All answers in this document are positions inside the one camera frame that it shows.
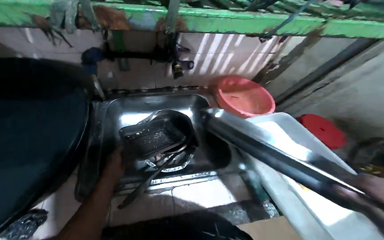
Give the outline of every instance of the sink basin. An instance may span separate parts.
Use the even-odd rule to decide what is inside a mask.
[[[151,188],[153,184],[213,176],[217,170],[226,169],[231,163],[232,150],[226,142],[207,132],[200,121],[199,111],[214,106],[217,104],[212,95],[203,90],[140,92],[93,103],[92,137],[78,173],[76,198],[81,201],[88,196],[106,164],[105,159],[115,146],[122,144],[120,129],[140,122],[157,110],[171,109],[187,115],[197,133],[199,146],[184,169],[160,173]],[[118,194],[128,194],[149,171],[155,171],[145,161],[133,160],[130,165],[119,181]]]

